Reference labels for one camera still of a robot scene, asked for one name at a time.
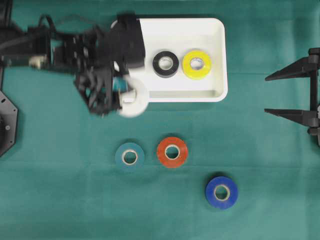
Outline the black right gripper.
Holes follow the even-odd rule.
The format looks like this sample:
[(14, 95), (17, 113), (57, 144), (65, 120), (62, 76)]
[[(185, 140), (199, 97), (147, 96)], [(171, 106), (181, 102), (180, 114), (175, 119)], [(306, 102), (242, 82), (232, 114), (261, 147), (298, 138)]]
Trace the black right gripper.
[(280, 79), (306, 78), (310, 72), (310, 110), (299, 109), (271, 109), (265, 108), (266, 113), (282, 117), (298, 123), (300, 125), (313, 124), (313, 112), (316, 111), (317, 125), (310, 127), (308, 133), (311, 136), (320, 135), (320, 117), (318, 104), (318, 76), (320, 69), (320, 48), (310, 48), (308, 50), (308, 57), (303, 57), (294, 63), (278, 70), (265, 78), (266, 81), (274, 81)]

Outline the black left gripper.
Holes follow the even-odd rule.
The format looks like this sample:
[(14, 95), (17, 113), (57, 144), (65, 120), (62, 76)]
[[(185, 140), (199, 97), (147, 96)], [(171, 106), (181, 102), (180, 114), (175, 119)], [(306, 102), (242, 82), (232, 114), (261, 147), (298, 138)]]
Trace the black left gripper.
[(123, 28), (116, 26), (109, 31), (95, 26), (83, 33), (52, 33), (61, 41), (53, 52), (52, 70), (75, 75), (74, 85), (90, 113), (105, 115), (120, 109), (114, 92), (129, 91), (122, 77), (114, 77), (122, 37)]

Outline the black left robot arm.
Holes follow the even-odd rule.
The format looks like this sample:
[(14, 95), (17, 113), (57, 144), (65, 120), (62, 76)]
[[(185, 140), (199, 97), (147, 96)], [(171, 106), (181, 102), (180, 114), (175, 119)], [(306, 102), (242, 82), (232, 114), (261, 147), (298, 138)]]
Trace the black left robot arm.
[(36, 26), (23, 31), (11, 20), (13, 1), (0, 2), (0, 70), (30, 66), (76, 76), (75, 87), (90, 113), (106, 115), (123, 110), (121, 94), (113, 92), (113, 78), (124, 74), (126, 62), (109, 42), (128, 28), (130, 16), (121, 14), (110, 31), (95, 26), (83, 33), (58, 31), (53, 19), (43, 14)]

